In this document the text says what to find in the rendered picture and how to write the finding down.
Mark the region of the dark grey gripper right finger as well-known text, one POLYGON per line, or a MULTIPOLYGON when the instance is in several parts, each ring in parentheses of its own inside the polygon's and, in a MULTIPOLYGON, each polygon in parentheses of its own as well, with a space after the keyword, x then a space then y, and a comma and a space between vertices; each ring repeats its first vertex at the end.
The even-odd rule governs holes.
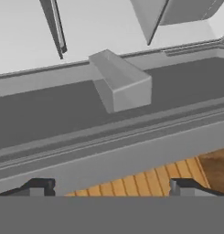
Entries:
POLYGON ((192 178, 171 178, 170 196, 178 197, 224 197, 224 193, 206 188, 192 178))

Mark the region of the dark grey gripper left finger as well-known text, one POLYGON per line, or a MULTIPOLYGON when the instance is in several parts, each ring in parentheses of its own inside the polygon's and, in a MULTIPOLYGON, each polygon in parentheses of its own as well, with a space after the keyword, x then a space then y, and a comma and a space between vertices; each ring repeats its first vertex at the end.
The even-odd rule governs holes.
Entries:
POLYGON ((54 178, 32 178, 22 186, 0 193, 0 196, 16 197, 54 197, 56 180, 54 178))

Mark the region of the grey box-shaped door bin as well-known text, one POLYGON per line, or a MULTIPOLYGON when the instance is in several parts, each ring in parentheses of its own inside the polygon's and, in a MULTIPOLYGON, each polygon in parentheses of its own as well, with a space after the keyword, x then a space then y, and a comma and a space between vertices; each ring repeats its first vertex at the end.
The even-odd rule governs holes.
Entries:
POLYGON ((149 105, 152 77, 109 49, 89 56, 95 88, 108 113, 149 105))

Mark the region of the dark grey door edge strip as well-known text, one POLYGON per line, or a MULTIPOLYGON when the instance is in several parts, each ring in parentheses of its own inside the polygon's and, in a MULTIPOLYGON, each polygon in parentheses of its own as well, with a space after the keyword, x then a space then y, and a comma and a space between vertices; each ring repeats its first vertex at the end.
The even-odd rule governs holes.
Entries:
POLYGON ((59 58, 68 51, 57 0, 39 0, 59 58))

